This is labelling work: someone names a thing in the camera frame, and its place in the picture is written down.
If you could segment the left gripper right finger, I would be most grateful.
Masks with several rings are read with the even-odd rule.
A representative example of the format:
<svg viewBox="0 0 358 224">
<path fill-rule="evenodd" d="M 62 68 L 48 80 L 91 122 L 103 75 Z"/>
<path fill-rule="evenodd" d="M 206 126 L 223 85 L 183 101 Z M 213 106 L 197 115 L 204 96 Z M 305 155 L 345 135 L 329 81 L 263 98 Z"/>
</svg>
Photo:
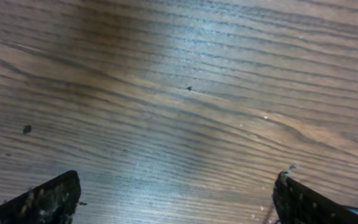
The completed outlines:
<svg viewBox="0 0 358 224">
<path fill-rule="evenodd" d="M 289 177 L 278 174 L 273 204 L 279 224 L 358 224 L 358 208 L 340 205 Z"/>
</svg>

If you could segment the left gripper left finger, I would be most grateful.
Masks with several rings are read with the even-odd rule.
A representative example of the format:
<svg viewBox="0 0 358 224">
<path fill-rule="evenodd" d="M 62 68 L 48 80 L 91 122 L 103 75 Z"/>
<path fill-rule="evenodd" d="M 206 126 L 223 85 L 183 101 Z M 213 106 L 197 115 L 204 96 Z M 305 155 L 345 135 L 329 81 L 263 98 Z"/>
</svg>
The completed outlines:
<svg viewBox="0 0 358 224">
<path fill-rule="evenodd" d="M 78 173 L 69 170 L 0 205 L 0 224 L 72 224 L 80 195 Z"/>
</svg>

